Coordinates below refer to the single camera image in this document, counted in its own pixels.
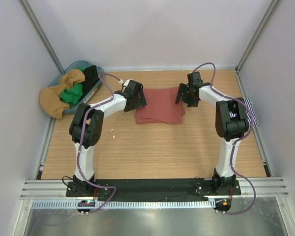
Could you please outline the blue white striped tank top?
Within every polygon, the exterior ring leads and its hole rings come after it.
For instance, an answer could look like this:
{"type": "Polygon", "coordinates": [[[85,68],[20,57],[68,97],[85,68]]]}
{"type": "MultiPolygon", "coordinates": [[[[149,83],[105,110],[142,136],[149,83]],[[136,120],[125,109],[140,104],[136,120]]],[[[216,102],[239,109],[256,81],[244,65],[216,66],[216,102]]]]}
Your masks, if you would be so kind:
{"type": "MultiPolygon", "coordinates": [[[[246,116],[247,116],[247,120],[248,120],[248,124],[249,126],[253,126],[253,127],[256,127],[259,125],[258,121],[257,121],[257,118],[256,118],[256,115],[254,113],[254,110],[253,110],[253,103],[250,101],[249,98],[237,98],[238,100],[241,100],[243,103],[245,103],[246,107],[249,109],[249,111],[251,112],[251,115],[249,114],[249,112],[244,108],[245,112],[246,112],[246,116]]],[[[235,112],[235,107],[236,105],[232,105],[231,108],[229,109],[229,116],[230,116],[230,119],[233,120],[235,118],[239,118],[239,114],[238,112],[235,112]]]]}

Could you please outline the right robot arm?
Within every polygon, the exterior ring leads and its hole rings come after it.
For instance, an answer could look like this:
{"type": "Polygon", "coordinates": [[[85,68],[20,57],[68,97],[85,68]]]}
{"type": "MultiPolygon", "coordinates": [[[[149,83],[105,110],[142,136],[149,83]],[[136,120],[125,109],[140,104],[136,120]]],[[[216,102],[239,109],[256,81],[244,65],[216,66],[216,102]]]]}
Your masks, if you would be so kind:
{"type": "Polygon", "coordinates": [[[211,187],[216,194],[222,195],[236,178],[234,164],[239,144],[250,128],[249,108],[242,98],[223,94],[210,83],[203,82],[198,71],[189,73],[187,78],[187,84],[179,84],[175,102],[197,107],[201,100],[215,108],[215,130],[221,147],[211,187]]]}

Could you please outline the tan tank top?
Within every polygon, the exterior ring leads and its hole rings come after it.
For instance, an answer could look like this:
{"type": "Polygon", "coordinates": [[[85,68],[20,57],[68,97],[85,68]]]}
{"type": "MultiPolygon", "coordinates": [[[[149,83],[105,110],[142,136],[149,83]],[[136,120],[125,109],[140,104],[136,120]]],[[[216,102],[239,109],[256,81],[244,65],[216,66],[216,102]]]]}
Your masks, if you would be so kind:
{"type": "Polygon", "coordinates": [[[85,75],[79,69],[73,69],[64,74],[59,84],[43,88],[39,94],[39,104],[42,110],[52,118],[62,119],[63,111],[70,108],[69,104],[60,100],[64,89],[71,89],[75,84],[85,81],[85,75]]]}

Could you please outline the pink tank top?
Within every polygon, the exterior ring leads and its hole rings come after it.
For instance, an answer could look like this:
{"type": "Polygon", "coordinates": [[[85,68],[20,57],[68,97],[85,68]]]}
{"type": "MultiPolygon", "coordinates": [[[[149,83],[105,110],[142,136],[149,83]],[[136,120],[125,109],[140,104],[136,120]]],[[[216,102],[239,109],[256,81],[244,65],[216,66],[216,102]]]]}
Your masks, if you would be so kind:
{"type": "Polygon", "coordinates": [[[185,109],[182,102],[176,103],[178,87],[145,88],[143,93],[147,105],[136,110],[137,124],[181,124],[183,122],[185,109]]]}

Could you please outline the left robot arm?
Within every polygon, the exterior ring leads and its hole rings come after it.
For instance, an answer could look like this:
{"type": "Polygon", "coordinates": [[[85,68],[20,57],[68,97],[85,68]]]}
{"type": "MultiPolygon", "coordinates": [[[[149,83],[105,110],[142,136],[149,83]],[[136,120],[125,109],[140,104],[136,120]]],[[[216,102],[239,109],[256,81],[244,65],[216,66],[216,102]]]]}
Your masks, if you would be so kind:
{"type": "Polygon", "coordinates": [[[78,106],[69,134],[76,149],[76,170],[73,181],[78,183],[77,190],[88,197],[94,192],[93,153],[98,143],[104,119],[116,112],[129,112],[147,105],[143,85],[132,79],[122,84],[105,100],[93,104],[82,103],[78,106]]]}

